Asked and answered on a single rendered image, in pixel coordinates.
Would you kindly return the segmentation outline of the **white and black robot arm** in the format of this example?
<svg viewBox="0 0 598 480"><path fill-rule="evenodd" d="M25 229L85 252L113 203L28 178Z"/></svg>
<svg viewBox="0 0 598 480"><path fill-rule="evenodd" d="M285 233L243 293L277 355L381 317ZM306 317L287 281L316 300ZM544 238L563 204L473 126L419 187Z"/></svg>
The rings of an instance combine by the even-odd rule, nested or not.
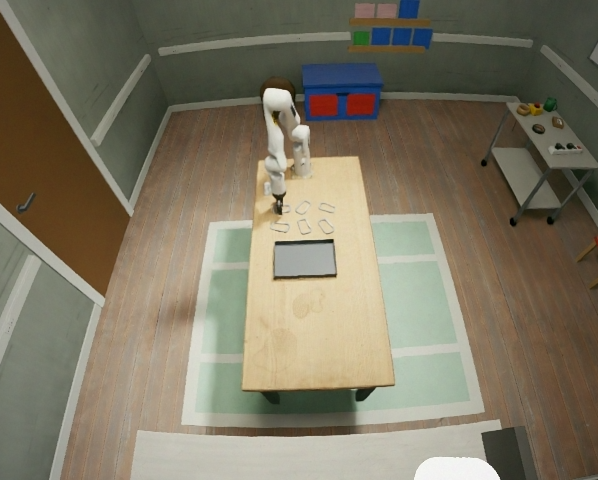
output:
<svg viewBox="0 0 598 480"><path fill-rule="evenodd" d="M293 145L294 169L299 176L306 176L310 172L309 127L299 125L299 115L294 108L290 93L286 90L267 89L263 96L263 107L268 132L268 152L275 156L268 156L264 162L271 180L271 184L265 183L264 195L269 196L271 193L280 195L286 191L283 172L286 170L287 162L283 151L283 134L273 111L280 111L281 124L285 126L289 139L296 142ZM302 142L297 141L303 141L303 145Z"/></svg>

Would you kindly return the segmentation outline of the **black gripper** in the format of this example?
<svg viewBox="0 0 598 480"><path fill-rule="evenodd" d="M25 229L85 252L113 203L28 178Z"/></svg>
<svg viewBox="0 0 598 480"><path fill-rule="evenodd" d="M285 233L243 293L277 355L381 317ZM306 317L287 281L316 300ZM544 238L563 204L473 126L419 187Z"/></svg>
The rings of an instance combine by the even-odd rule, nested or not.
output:
<svg viewBox="0 0 598 480"><path fill-rule="evenodd" d="M283 212L282 212L282 210L283 210L282 209L282 207L283 207L283 197L286 196L286 191L283 194L280 194L280 195L276 195L276 194L272 193L272 196L274 198L276 198L276 203L278 203L278 204L276 204L277 205L277 213L279 215L283 215ZM282 204L280 204L280 203L282 203Z"/></svg>

